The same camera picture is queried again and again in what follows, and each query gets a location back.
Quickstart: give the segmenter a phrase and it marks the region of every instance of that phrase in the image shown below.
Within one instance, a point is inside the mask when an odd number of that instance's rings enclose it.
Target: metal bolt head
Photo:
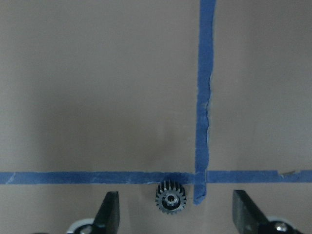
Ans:
[[[285,232],[288,231],[288,227],[287,227],[286,223],[277,222],[277,223],[275,223],[274,227],[279,232],[284,232],[285,233]]]
[[[90,234],[91,232],[92,232],[92,226],[89,225],[81,229],[80,234]]]

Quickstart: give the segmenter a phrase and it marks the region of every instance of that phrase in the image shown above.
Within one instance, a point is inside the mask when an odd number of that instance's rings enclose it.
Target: blue painter's tape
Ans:
[[[312,171],[207,171],[207,183],[312,183]]]
[[[194,175],[178,172],[0,172],[0,184],[152,184],[165,179],[193,184]]]
[[[194,204],[206,196],[205,172],[209,164],[208,104],[210,99],[210,76],[213,70],[213,18],[215,0],[200,1],[199,48],[197,74],[197,120],[195,151]]]

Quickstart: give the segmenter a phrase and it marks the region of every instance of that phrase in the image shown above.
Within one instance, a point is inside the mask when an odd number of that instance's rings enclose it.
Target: gear center hole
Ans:
[[[174,196],[172,196],[172,195],[169,195],[168,196],[168,201],[174,201],[175,200],[175,197]]]

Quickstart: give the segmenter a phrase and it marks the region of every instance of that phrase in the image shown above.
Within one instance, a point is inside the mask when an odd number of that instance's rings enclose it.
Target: vertical tape line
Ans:
[[[197,120],[195,143],[194,204],[206,196],[206,170],[209,164],[209,119],[210,77],[213,70],[213,19],[215,0],[200,1],[199,48],[197,74]]]

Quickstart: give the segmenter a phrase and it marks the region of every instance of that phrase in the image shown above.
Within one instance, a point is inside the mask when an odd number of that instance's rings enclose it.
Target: small spur gear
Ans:
[[[176,214],[186,205],[186,195],[183,186],[177,182],[165,180],[158,185],[156,205],[167,214]]]

